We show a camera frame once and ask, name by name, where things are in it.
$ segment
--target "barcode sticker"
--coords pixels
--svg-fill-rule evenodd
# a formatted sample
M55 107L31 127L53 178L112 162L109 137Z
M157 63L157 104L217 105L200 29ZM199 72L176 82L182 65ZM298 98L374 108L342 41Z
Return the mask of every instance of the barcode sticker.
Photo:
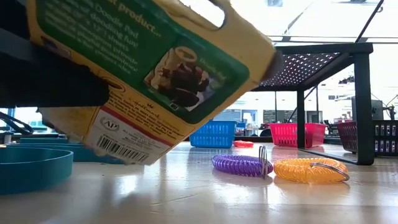
M104 149L110 155L116 155L117 157L122 157L131 162L144 162L149 157L147 153L120 145L107 135L100 136L96 146L100 149Z

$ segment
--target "blue plastic basket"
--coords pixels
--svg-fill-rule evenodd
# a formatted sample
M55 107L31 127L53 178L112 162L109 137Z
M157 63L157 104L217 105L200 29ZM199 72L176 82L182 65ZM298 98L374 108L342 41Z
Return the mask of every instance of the blue plastic basket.
M235 121L209 121L193 133L191 146L229 149L235 138Z

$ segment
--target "pink plastic basket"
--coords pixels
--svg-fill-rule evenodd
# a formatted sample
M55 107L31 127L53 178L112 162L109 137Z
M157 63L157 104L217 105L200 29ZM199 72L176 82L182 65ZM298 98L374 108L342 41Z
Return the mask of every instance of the pink plastic basket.
M297 124L270 124L272 140L276 146L297 147ZM305 148L320 146L325 138L324 124L305 124Z

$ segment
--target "orange spiral key ring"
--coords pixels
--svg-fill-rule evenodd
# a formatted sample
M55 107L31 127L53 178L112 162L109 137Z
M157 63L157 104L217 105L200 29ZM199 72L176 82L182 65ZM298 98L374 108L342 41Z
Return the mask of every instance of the orange spiral key ring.
M274 164L276 176L300 183L332 183L349 180L347 167L327 158L281 159Z

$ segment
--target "metal ring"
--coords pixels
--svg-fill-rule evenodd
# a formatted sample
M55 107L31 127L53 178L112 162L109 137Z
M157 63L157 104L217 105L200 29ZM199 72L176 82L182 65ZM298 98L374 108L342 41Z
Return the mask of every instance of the metal ring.
M329 166L329 165L326 165L326 164L323 164L323 163L320 163L320 162L312 162L312 163L311 163L311 167L313 167L313 166L324 167L324 168L330 169L330 170L332 170L332 171L335 171L335 172L337 172L337 173L343 175L345 179L343 179L343 180L341 180L341 181L347 181L347 180L349 180L349 175L346 174L345 172L343 172L342 170L337 169L336 167Z

